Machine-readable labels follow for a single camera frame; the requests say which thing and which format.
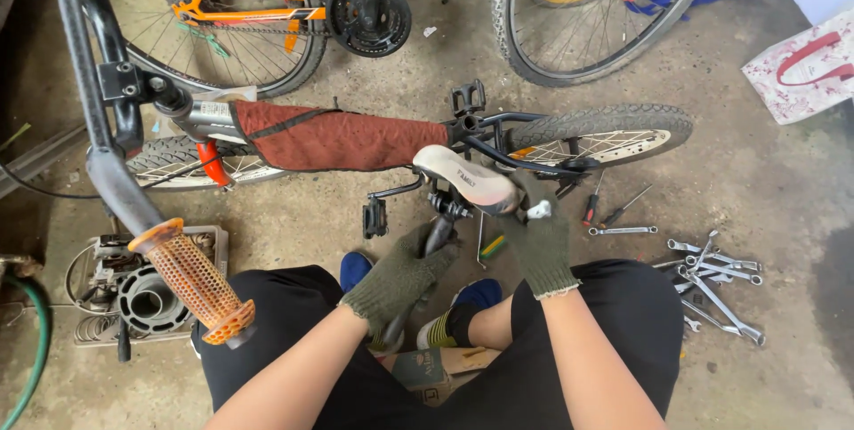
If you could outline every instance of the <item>chainring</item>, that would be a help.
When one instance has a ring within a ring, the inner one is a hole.
[[[368,29],[359,18],[365,0],[326,0],[326,27],[341,46],[359,56],[397,52],[409,38],[412,13],[407,0],[380,0],[379,18]]]

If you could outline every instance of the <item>white bicycle seat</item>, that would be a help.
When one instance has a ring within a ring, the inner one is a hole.
[[[430,176],[447,180],[460,195],[487,215],[506,215],[519,206],[519,190],[509,178],[465,161],[446,146],[425,146],[415,154],[412,164]]]

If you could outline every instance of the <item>glove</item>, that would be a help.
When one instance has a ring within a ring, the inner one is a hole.
[[[566,294],[581,284],[570,271],[570,221],[559,213],[558,198],[533,173],[517,169],[510,179],[528,194],[528,214],[540,217],[529,218],[527,225],[515,214],[498,218],[519,272],[537,300]]]
[[[369,334],[381,332],[383,325],[417,300],[459,256],[459,248],[449,243],[421,258],[431,229],[432,225],[425,223],[400,237],[391,252],[338,304],[347,305],[368,320]]]

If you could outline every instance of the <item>screwdriver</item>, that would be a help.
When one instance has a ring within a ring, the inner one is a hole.
[[[588,200],[588,207],[584,210],[584,217],[582,217],[582,225],[585,227],[589,227],[592,222],[592,217],[596,215],[596,204],[599,203],[599,187],[602,185],[602,177],[604,177],[604,170],[602,170],[602,175],[599,177],[599,183],[596,184],[596,190],[593,191],[592,195],[590,195],[590,199]]]
[[[611,215],[609,215],[607,218],[605,218],[603,221],[601,221],[601,222],[599,223],[599,225],[597,225],[597,227],[599,227],[599,228],[603,228],[603,229],[604,229],[604,228],[608,228],[608,226],[609,226],[609,225],[611,225],[611,224],[613,224],[613,223],[614,223],[614,221],[616,221],[616,219],[617,219],[617,218],[619,218],[619,217],[622,217],[622,216],[623,216],[623,213],[626,211],[626,208],[628,208],[628,206],[629,206],[629,205],[634,204],[636,199],[640,198],[640,197],[641,197],[641,195],[643,195],[644,193],[646,193],[646,191],[647,191],[647,190],[649,190],[649,189],[650,189],[650,188],[652,188],[652,187],[653,187],[652,185],[647,186],[647,187],[644,189],[644,191],[643,191],[643,192],[638,193],[638,196],[637,196],[637,197],[632,198],[632,201],[630,201],[630,202],[628,202],[627,204],[625,204],[622,208],[618,208],[618,209],[616,209],[616,211],[614,211],[614,213],[612,213],[612,214],[611,214]]]

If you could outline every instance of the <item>white plastic bag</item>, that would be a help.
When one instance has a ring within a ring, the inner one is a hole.
[[[781,125],[854,97],[854,10],[771,46],[741,71]]]

